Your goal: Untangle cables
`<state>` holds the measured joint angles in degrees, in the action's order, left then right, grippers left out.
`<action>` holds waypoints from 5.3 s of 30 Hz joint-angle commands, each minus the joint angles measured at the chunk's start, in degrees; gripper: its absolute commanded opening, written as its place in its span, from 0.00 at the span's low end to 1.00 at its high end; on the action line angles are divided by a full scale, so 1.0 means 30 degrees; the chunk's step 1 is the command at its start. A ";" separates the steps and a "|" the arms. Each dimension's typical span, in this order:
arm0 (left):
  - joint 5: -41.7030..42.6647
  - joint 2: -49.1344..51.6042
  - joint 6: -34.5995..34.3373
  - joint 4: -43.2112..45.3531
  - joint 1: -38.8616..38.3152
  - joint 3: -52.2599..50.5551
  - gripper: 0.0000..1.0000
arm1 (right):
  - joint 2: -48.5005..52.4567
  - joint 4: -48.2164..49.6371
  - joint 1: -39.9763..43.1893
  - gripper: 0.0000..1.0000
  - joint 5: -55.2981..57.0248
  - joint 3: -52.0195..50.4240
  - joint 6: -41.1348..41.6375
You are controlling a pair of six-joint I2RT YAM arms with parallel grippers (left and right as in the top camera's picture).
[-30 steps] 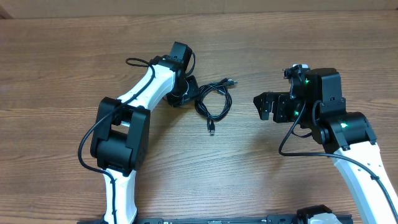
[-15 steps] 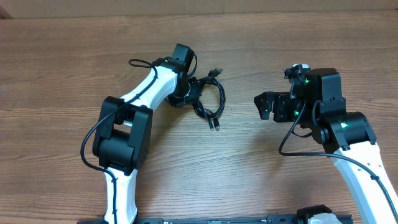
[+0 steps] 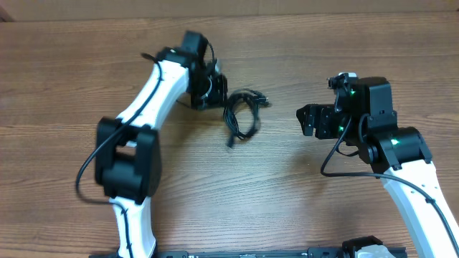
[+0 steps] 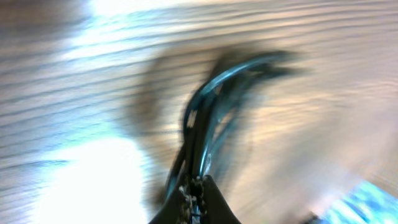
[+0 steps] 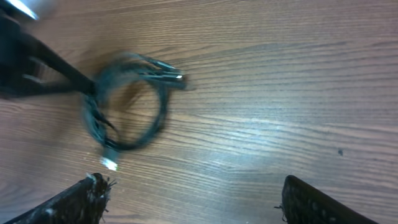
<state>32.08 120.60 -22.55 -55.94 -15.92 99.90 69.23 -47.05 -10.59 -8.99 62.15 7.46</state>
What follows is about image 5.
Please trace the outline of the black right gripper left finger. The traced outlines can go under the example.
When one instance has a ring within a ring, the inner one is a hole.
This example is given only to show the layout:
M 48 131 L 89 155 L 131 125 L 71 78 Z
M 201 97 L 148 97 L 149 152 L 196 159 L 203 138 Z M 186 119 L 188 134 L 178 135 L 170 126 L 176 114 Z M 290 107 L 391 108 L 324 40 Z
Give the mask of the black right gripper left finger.
M 87 174 L 71 187 L 4 224 L 99 224 L 116 180 Z

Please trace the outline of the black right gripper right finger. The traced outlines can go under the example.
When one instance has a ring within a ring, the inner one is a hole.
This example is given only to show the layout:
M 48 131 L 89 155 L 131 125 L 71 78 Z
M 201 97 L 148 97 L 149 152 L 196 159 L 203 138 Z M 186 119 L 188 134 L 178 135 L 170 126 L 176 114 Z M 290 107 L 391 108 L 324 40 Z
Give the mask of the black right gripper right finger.
M 377 224 L 294 175 L 285 178 L 276 208 L 288 224 Z

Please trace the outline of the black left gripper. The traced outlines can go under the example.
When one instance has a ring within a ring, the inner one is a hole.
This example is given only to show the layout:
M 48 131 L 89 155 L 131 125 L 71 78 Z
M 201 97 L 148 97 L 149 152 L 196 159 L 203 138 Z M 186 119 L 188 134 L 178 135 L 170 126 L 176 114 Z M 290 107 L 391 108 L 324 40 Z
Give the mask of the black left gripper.
M 69 83 L 40 86 L 31 80 L 38 66 L 34 58 L 65 76 Z M 80 92 L 95 95 L 93 80 L 61 58 L 50 47 L 21 30 L 20 24 L 1 13 L 1 97 L 20 98 L 34 95 Z

